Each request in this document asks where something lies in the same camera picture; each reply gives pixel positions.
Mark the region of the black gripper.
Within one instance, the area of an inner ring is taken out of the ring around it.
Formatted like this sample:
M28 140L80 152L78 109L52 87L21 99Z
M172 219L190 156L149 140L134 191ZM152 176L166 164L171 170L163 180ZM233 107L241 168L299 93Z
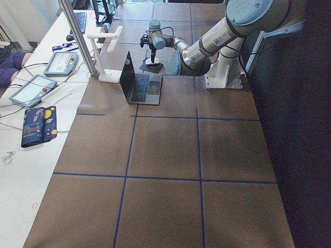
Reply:
M153 44L150 44L149 48L151 50L151 62L154 63L157 49L154 47Z

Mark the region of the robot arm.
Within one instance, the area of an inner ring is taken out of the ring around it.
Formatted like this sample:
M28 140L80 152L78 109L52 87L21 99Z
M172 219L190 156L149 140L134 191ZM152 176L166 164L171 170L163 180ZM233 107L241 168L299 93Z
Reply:
M237 38L245 38L258 30L278 37L299 32L305 20L306 3L229 1L224 18L193 45L188 45L181 37L163 34L159 20L151 19L141 45L148 44L152 60L157 50L173 48L171 70L175 75L202 76L210 69L210 58Z

